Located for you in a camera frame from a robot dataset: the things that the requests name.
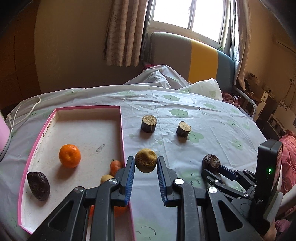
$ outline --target dried fruit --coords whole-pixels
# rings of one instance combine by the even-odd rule
[[[42,172],[29,172],[27,180],[35,198],[39,201],[45,201],[50,193],[50,186],[46,176]]]
[[[212,154],[207,154],[202,160],[202,168],[207,169],[210,172],[216,173],[220,167],[220,161],[218,157]]]

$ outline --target pink tray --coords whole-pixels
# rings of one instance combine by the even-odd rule
[[[76,168],[65,168],[59,161],[59,149],[65,144],[76,145],[81,152]],[[112,159],[126,162],[119,106],[56,108],[41,129],[24,169],[18,224],[33,233],[76,186],[86,189],[98,186],[101,176],[109,174]],[[46,201],[38,201],[33,196],[26,178],[28,172],[46,175],[51,189]],[[127,217],[115,220],[116,240],[134,239],[131,220],[130,211]]]

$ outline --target cut wooden cylinder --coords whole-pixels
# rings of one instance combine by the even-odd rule
[[[156,127],[156,117],[152,115],[145,115],[142,118],[141,129],[147,133],[153,133]]]
[[[177,128],[177,135],[180,137],[187,137],[191,131],[191,126],[186,124],[184,121],[181,121]]]
[[[207,154],[202,160],[202,168],[207,169],[212,173],[216,173],[220,167],[218,157],[212,154]]]

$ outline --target white plastic sheet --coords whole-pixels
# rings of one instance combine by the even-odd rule
[[[125,85],[152,85],[169,89],[180,89],[190,85],[181,75],[167,65],[157,65],[144,70]]]
[[[164,81],[165,76],[160,74],[160,81]],[[17,226],[21,177],[33,143],[56,107],[120,105],[126,157],[150,148],[163,156],[167,166],[175,169],[179,177],[196,187],[205,187],[201,163],[206,154],[216,155],[228,168],[254,172],[258,146],[265,141],[256,124],[233,105],[169,88],[145,85],[76,88],[42,94],[40,98],[41,103],[30,118],[14,128],[10,147],[0,162],[0,222],[5,232],[18,241],[28,237]],[[23,118],[32,105],[24,103],[17,120]],[[140,131],[141,119],[148,114],[157,118],[152,135]],[[186,142],[180,142],[176,135],[180,121],[192,127]],[[241,188],[235,182],[228,184]],[[131,206],[135,230],[139,231],[136,232],[138,241],[175,240],[177,210],[164,207],[156,170],[144,174],[136,169]]]
[[[222,101],[222,92],[215,79],[198,81],[192,85],[180,88],[179,90],[203,95],[214,100]]]

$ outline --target curtain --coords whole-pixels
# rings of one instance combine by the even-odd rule
[[[140,54],[140,60],[147,61],[147,62],[149,62],[149,59],[148,59],[149,48],[146,48],[146,46],[147,44],[149,44],[148,37],[150,36],[148,34],[149,34],[150,21],[152,17],[153,5],[154,5],[154,0],[148,0],[145,22],[144,22],[143,37],[142,37],[141,54]]]
[[[230,56],[234,60],[234,84],[238,80],[242,89],[246,89],[244,76],[250,48],[251,16],[246,0],[231,1],[231,47]]]
[[[148,0],[114,0],[106,41],[107,65],[138,66]]]

